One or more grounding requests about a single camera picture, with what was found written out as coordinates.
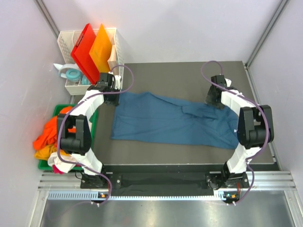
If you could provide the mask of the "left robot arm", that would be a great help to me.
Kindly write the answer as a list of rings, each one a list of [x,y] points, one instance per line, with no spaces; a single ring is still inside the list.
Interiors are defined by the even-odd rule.
[[[99,81],[88,88],[84,97],[66,114],[57,117],[57,156],[60,163],[56,167],[69,172],[79,165],[99,188],[106,185],[107,175],[102,173],[103,164],[91,148],[89,120],[102,104],[118,104],[122,81],[120,75],[101,73]]]

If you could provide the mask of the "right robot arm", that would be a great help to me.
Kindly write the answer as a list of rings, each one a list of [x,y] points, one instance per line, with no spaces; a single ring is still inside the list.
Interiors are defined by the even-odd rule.
[[[248,100],[231,83],[224,75],[212,76],[206,97],[208,105],[219,109],[228,107],[238,116],[236,134],[239,144],[224,164],[225,172],[221,175],[221,182],[226,187],[234,186],[253,156],[274,139],[271,107]]]

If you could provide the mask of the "blue t-shirt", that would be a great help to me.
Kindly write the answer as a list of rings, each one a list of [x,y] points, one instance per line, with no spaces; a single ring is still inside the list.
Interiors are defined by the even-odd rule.
[[[120,95],[111,139],[236,149],[238,116],[205,103],[150,92]]]

